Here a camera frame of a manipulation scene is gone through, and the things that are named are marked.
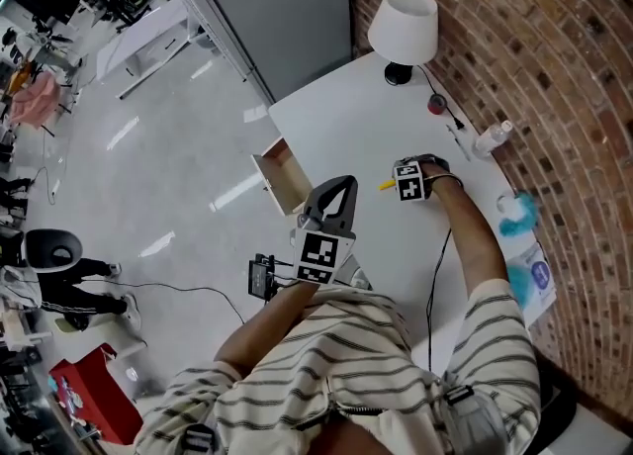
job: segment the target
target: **small black device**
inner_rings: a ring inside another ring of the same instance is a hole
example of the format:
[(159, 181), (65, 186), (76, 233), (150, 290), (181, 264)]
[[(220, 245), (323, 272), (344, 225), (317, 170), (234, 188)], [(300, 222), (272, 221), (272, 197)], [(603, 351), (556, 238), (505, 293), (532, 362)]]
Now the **small black device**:
[(275, 256), (257, 253), (255, 259), (248, 262), (248, 294), (270, 302), (280, 287), (275, 282)]

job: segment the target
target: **sneaker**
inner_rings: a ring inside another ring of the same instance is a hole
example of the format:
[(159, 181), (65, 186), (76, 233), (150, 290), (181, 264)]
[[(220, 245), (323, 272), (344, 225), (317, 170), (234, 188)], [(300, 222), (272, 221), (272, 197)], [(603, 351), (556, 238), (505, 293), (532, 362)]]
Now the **sneaker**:
[(106, 276), (108, 279), (114, 279), (121, 275), (121, 263), (110, 263), (108, 266), (110, 267), (110, 274)]
[(123, 318), (125, 318), (130, 326), (135, 331), (140, 331), (141, 319), (140, 319), (140, 311), (138, 310), (138, 305), (136, 304), (136, 298), (134, 295), (130, 293), (126, 293), (123, 295), (122, 300), (128, 305), (126, 311), (122, 314)]

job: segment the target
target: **wooden drawer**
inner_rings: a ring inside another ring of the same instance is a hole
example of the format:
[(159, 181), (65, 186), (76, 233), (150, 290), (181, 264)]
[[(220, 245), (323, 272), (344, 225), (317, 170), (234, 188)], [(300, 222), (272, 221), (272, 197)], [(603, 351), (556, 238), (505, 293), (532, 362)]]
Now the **wooden drawer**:
[(284, 138), (280, 136), (252, 158), (281, 214), (298, 213), (313, 187)]

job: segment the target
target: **white desk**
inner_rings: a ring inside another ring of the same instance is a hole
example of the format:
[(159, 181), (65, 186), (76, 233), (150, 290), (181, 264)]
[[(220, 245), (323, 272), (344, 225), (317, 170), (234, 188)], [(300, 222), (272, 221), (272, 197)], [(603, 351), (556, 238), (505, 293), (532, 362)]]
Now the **white desk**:
[(137, 81), (118, 97), (125, 98), (143, 80), (155, 73), (176, 55), (189, 41), (177, 44), (167, 57), (147, 70), (141, 69), (136, 55), (142, 48), (158, 39), (174, 26), (187, 21), (189, 11), (183, 0), (170, 0), (143, 16), (104, 46), (97, 54), (97, 79), (103, 80), (115, 68), (125, 65)]
[[(402, 307), (417, 344), (413, 358), (427, 365), (424, 308), (448, 221), (436, 197), (418, 203), (399, 201), (394, 189), (378, 186), (391, 177), (394, 161), (433, 153), (445, 158), (482, 210), (506, 259), (525, 251), (535, 241), (532, 232), (504, 238), (498, 234), (503, 218), (497, 198), (511, 188), (493, 159), (471, 154), (468, 161), (446, 125), (447, 117), (430, 114), (431, 95), (418, 68), (405, 86), (384, 80), (387, 62), (371, 53), (329, 73), (269, 109), (269, 114), (308, 180), (316, 186), (327, 179), (351, 174), (359, 184), (353, 231), (353, 254), (376, 292), (392, 297)], [(435, 89), (448, 97), (431, 77)], [(448, 97), (456, 116), (466, 125), (458, 132), (470, 147), (477, 133)], [(451, 241), (439, 270), (433, 308), (433, 370), (448, 364), (466, 307), (461, 265)], [(528, 324), (542, 314), (526, 312)]]

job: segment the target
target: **blue cloth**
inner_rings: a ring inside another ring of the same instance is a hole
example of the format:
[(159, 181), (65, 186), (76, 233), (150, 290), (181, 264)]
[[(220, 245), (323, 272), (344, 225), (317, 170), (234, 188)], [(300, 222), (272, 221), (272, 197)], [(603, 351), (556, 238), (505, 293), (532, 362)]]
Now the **blue cloth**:
[(532, 197), (527, 193), (519, 193), (516, 195), (516, 199), (523, 207), (525, 216), (517, 222), (508, 218), (502, 220), (498, 229), (504, 237), (512, 237), (531, 231), (536, 227), (536, 222), (538, 221), (538, 210), (536, 209), (536, 204), (534, 204)]
[(532, 274), (525, 267), (509, 264), (507, 265), (507, 277), (512, 293), (523, 311), (534, 295)]

